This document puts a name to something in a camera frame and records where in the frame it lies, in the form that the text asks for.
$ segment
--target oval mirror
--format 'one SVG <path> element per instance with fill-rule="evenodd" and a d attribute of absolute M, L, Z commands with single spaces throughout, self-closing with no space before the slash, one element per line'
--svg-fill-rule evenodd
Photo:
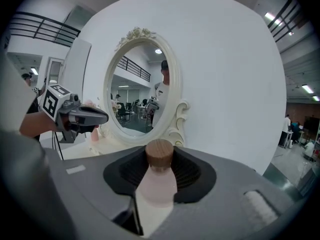
<path fill-rule="evenodd" d="M 169 67 L 154 44 L 140 42 L 117 62 L 110 97 L 116 125 L 130 136 L 152 131 L 167 103 Z"/>

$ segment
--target balcony railing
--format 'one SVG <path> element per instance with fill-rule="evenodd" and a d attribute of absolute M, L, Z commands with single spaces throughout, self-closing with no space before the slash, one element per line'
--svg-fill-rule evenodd
<path fill-rule="evenodd" d="M 123 56 L 117 67 L 124 69 L 140 78 L 143 80 L 146 80 L 150 82 L 150 74 L 145 71 L 142 67 L 140 67 L 138 64 L 134 63 L 131 59 L 127 58 L 126 56 Z"/>
<path fill-rule="evenodd" d="M 13 36 L 41 39 L 71 47 L 80 30 L 54 19 L 17 11 L 10 21 Z"/>
<path fill-rule="evenodd" d="M 274 19 L 268 24 L 268 28 L 277 43 L 286 35 L 293 35 L 294 29 L 300 29 L 308 19 L 304 16 L 298 2 L 287 0 Z"/>

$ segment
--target black bottle holder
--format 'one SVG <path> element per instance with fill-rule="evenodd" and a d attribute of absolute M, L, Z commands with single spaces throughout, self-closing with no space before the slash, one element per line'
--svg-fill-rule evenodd
<path fill-rule="evenodd" d="M 149 167 L 145 149 L 142 146 L 104 169 L 103 178 L 115 193 L 135 197 L 135 191 Z M 177 147 L 174 147 L 171 169 L 177 184 L 173 198 L 175 203 L 198 202 L 216 183 L 217 174 L 210 164 Z"/>

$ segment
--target wooden cap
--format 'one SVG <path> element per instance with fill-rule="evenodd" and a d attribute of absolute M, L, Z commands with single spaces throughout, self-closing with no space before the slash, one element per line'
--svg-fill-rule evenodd
<path fill-rule="evenodd" d="M 155 139 L 146 145 L 145 153 L 151 167 L 169 168 L 174 156 L 174 146 L 168 140 Z"/>

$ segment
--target bottle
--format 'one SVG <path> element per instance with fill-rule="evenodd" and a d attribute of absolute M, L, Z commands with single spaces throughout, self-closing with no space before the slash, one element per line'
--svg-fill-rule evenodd
<path fill-rule="evenodd" d="M 149 237 L 172 211 L 177 181 L 171 169 L 174 147 L 169 141 L 151 141 L 145 154 L 149 167 L 135 191 L 135 200 L 143 236 Z"/>

